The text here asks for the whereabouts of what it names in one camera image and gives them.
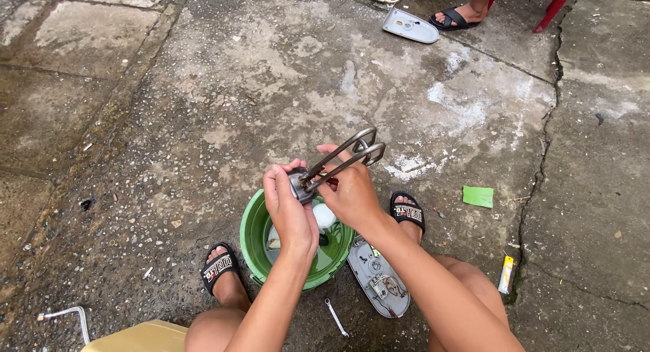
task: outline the foot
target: foot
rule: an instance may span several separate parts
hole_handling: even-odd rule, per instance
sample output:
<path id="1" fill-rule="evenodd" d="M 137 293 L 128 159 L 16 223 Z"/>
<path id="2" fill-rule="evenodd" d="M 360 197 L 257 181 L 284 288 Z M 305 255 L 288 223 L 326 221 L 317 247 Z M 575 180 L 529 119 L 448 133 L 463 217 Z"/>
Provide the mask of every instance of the foot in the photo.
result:
<path id="1" fill-rule="evenodd" d="M 228 250 L 221 245 L 210 252 L 206 264 Z M 236 308 L 247 312 L 250 308 L 250 301 L 244 289 L 244 285 L 236 272 L 226 272 L 216 279 L 212 286 L 212 294 L 215 295 L 223 308 Z"/>
<path id="2" fill-rule="evenodd" d="M 465 21 L 467 23 L 471 22 L 481 22 L 483 19 L 488 15 L 488 8 L 485 6 L 484 8 L 477 8 L 476 10 L 472 7 L 472 2 L 470 1 L 469 3 L 465 5 L 461 5 L 460 7 L 455 9 L 456 12 L 458 12 L 463 18 L 465 18 Z M 445 16 L 444 13 L 438 12 L 435 14 L 435 20 L 438 21 L 441 24 L 445 23 Z"/>
<path id="3" fill-rule="evenodd" d="M 405 202 L 407 204 L 415 204 L 413 201 L 403 196 L 398 196 L 395 198 L 396 204 L 402 202 Z M 399 225 L 402 228 L 402 230 L 405 231 L 411 237 L 412 240 L 414 240 L 414 242 L 420 244 L 420 241 L 422 241 L 422 228 L 418 226 L 418 224 L 409 220 L 404 220 L 400 222 Z"/>

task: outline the wrench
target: wrench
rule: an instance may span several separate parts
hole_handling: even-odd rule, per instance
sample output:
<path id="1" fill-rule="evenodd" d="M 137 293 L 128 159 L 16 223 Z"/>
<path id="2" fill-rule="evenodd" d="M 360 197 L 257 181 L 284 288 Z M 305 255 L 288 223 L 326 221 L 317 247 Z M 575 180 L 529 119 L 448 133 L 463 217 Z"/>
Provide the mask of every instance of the wrench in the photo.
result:
<path id="1" fill-rule="evenodd" d="M 339 329 L 341 330 L 341 334 L 343 334 L 344 337 L 349 337 L 350 335 L 343 329 L 343 326 L 339 321 L 339 317 L 336 316 L 336 312 L 334 312 L 334 308 L 331 307 L 331 304 L 329 303 L 329 299 L 325 299 L 325 305 L 329 307 L 329 311 L 331 312 L 331 315 L 334 316 L 334 320 L 336 321 L 336 325 L 339 326 Z"/>

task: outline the water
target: water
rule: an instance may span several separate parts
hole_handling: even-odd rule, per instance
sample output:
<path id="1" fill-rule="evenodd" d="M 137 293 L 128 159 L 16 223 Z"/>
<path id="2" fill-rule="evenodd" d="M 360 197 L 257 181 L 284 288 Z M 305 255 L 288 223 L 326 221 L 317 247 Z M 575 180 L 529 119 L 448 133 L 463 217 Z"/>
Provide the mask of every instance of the water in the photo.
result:
<path id="1" fill-rule="evenodd" d="M 266 225 L 264 226 L 264 237 L 268 237 L 268 232 L 271 229 L 272 224 L 273 223 L 271 222 L 271 218 L 269 217 Z M 320 272 L 323 269 L 329 267 L 343 246 L 341 244 L 341 240 L 343 239 L 343 225 L 340 221 L 334 223 L 334 225 L 332 225 L 329 228 L 329 231 L 327 231 L 325 234 L 328 236 L 329 244 L 324 247 L 319 247 L 316 250 L 316 256 L 311 263 L 309 274 Z M 264 251 L 266 252 L 266 257 L 268 258 L 268 261 L 271 262 L 271 264 L 275 263 L 275 261 L 278 259 L 278 256 L 280 255 L 280 249 L 266 249 L 266 239 L 264 239 Z"/>

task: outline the metal pipe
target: metal pipe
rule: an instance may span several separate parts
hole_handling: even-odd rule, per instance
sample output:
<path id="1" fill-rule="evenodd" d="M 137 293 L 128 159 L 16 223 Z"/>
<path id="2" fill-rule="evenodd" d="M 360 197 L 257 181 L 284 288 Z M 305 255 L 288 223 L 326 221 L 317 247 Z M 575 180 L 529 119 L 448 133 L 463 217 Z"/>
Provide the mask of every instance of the metal pipe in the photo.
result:
<path id="1" fill-rule="evenodd" d="M 68 314 L 71 312 L 77 312 L 79 313 L 79 320 L 81 321 L 81 335 L 83 336 L 83 342 L 84 344 L 89 344 L 90 343 L 90 337 L 88 335 L 88 325 L 86 324 L 86 312 L 83 310 L 81 306 L 73 306 L 69 309 L 61 310 L 60 312 L 55 312 L 55 313 L 39 313 L 37 316 L 37 320 L 45 320 L 45 319 L 51 319 L 53 317 L 63 315 L 63 314 Z"/>

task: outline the yellow lighter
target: yellow lighter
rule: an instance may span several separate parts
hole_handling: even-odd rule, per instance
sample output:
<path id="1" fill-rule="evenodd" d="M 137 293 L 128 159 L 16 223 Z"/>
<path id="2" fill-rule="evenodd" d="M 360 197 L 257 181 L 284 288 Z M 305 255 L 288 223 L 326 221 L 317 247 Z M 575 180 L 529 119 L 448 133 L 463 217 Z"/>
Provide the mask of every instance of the yellow lighter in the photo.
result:
<path id="1" fill-rule="evenodd" d="M 501 279 L 499 281 L 499 292 L 508 293 L 508 286 L 510 285 L 510 273 L 512 273 L 512 265 L 514 264 L 515 259 L 512 257 L 506 256 L 506 259 L 503 260 L 503 270 L 501 270 Z"/>

